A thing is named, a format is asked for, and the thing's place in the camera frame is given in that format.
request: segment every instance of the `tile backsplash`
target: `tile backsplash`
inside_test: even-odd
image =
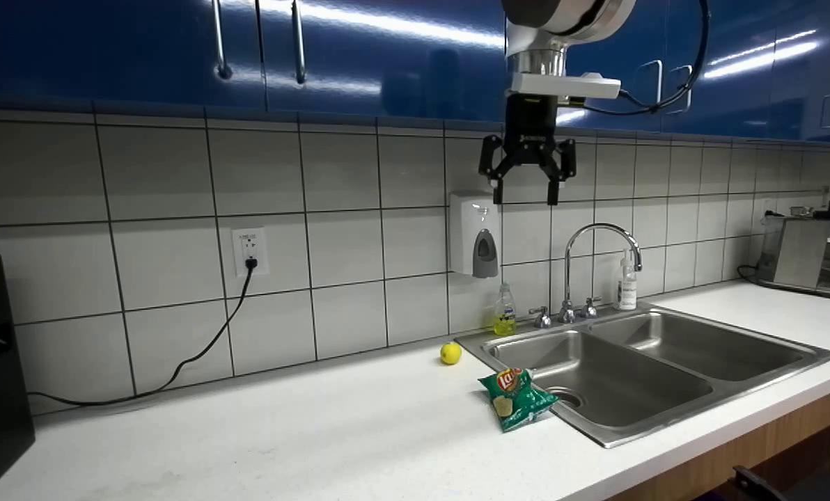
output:
[[[235,230],[269,231],[269,277],[175,388],[480,328],[507,281],[557,310],[564,252],[593,221],[636,231],[640,296],[727,281],[764,213],[821,206],[830,149],[576,136],[579,178],[543,204],[507,178],[498,278],[448,274],[445,196],[486,189],[480,133],[0,113],[0,253],[32,390],[160,388],[232,316]],[[613,298],[624,245],[586,234],[575,296]],[[33,401],[36,412],[58,409]]]

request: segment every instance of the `kitchen sink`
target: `kitchen sink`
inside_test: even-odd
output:
[[[830,359],[830,351],[671,313],[631,313],[514,337],[462,337],[476,359],[526,367],[567,423],[606,448]]]

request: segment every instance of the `faucet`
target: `faucet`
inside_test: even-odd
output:
[[[564,274],[567,274],[567,281],[564,281],[564,306],[560,306],[560,321],[564,323],[571,323],[571,321],[579,321],[579,313],[575,310],[575,294],[571,294],[571,267],[575,267],[575,245],[576,245],[576,241],[586,234],[586,231],[592,231],[592,230],[606,230],[606,231],[613,231],[613,234],[618,234],[618,238],[624,238],[626,243],[631,243],[631,249],[632,249],[632,253],[636,253],[636,274],[640,274],[640,249],[638,249],[638,241],[626,231],[626,230],[622,230],[622,225],[613,225],[613,223],[587,223],[587,225],[582,225],[571,241],[568,241],[568,245],[567,245],[567,253],[564,253]],[[597,306],[593,306],[593,302],[587,302],[587,306],[582,310],[582,317],[593,317],[597,316]]]

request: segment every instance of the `black cable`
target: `black cable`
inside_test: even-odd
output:
[[[646,107],[636,95],[631,95],[626,89],[622,89],[618,93],[618,101],[632,104],[636,113],[608,113],[608,110],[592,110],[592,107],[579,107],[579,110],[593,113],[593,115],[606,115],[606,117],[667,115],[674,104],[679,104],[697,86],[697,81],[700,81],[700,75],[704,71],[707,50],[711,50],[711,0],[700,0],[700,49],[697,49],[697,56],[693,56],[693,72],[688,75],[685,85],[679,85],[671,95],[667,95],[654,107]]]
[[[213,344],[206,348],[202,348],[195,356],[178,363],[171,374],[171,378],[157,388],[157,390],[147,390],[147,392],[138,392],[138,395],[129,395],[129,398],[114,398],[114,401],[72,401],[72,398],[61,398],[61,395],[50,395],[50,392],[28,392],[28,395],[36,395],[36,398],[49,398],[49,401],[58,401],[58,403],[68,403],[68,406],[114,406],[114,403],[129,403],[129,401],[142,401],[142,398],[152,398],[152,395],[160,395],[166,392],[186,365],[199,363],[202,356],[206,356],[217,341],[227,335],[227,328],[232,326],[232,321],[237,317],[237,313],[242,310],[246,298],[248,298],[248,287],[250,287],[250,277],[257,270],[257,260],[248,260],[246,262],[246,284],[242,284],[242,296],[239,296],[239,305],[235,306],[235,313],[227,317],[227,323],[217,328],[217,335],[213,337]]]

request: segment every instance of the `wall outlet plate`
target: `wall outlet plate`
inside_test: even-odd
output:
[[[253,277],[270,274],[269,230],[235,230],[232,249],[235,249],[237,278],[248,277],[248,267],[246,267],[248,260],[257,260]]]

